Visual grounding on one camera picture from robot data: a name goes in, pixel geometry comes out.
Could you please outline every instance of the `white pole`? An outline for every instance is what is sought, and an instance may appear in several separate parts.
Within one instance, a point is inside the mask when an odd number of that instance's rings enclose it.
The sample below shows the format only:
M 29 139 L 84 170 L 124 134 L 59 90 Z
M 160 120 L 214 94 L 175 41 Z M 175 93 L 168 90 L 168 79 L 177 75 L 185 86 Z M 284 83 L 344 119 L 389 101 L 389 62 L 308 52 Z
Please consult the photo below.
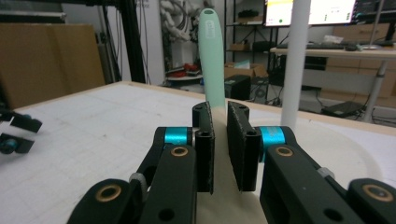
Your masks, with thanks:
M 295 129 L 308 38 L 311 0 L 294 0 L 291 14 L 290 42 L 286 60 L 285 87 L 280 124 Z

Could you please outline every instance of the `white table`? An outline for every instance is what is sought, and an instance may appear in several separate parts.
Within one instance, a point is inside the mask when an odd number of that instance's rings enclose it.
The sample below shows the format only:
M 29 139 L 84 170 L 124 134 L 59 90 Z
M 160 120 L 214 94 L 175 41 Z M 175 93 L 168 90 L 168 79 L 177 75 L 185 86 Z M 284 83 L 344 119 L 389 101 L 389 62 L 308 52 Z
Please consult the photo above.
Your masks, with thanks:
M 43 126 L 34 134 L 0 125 L 2 133 L 35 140 L 28 154 L 0 154 L 0 223 L 65 223 L 92 185 L 107 178 L 128 180 L 158 126 L 191 126 L 191 108 L 203 100 L 202 94 L 123 82 L 18 110 Z M 277 107 L 244 104 L 254 125 L 280 121 Z M 311 156 L 333 169 L 343 186 L 365 177 L 353 169 L 367 161 L 368 176 L 396 187 L 396 129 L 308 113 L 299 113 L 298 124 L 299 143 L 313 146 Z M 318 137 L 322 131 L 326 135 Z M 336 144 L 342 153 L 337 144 L 345 140 L 362 148 L 354 155 L 366 157 L 321 156 L 324 145 Z
M 288 54 L 287 49 L 273 48 L 270 50 L 275 54 Z M 385 77 L 387 64 L 389 61 L 396 61 L 396 50 L 382 49 L 382 50 L 364 50 L 364 51 L 345 51 L 343 49 L 307 49 L 305 56 L 313 57 L 333 57 L 345 59 L 367 59 L 382 61 L 381 66 L 375 78 L 363 75 L 350 75 L 341 73 L 328 73 L 324 71 L 314 71 L 305 69 L 306 75 L 303 83 L 305 85 L 315 87 L 329 87 L 333 90 L 339 91 L 355 91 L 361 93 L 369 93 L 370 98 L 367 103 L 366 112 L 363 121 L 369 122 L 372 118 L 373 109 L 376 99 L 378 98 L 379 91 L 381 90 L 382 81 Z M 338 80 L 329 83 L 329 79 Z

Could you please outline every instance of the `mint green handle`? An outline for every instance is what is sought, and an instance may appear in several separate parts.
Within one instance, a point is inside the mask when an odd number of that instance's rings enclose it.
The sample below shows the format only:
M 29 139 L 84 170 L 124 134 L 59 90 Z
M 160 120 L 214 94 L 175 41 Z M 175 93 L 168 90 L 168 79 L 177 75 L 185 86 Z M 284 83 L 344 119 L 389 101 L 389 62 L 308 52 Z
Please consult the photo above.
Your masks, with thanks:
M 211 107 L 225 108 L 223 41 L 218 14 L 211 8 L 200 14 L 198 42 L 206 100 Z

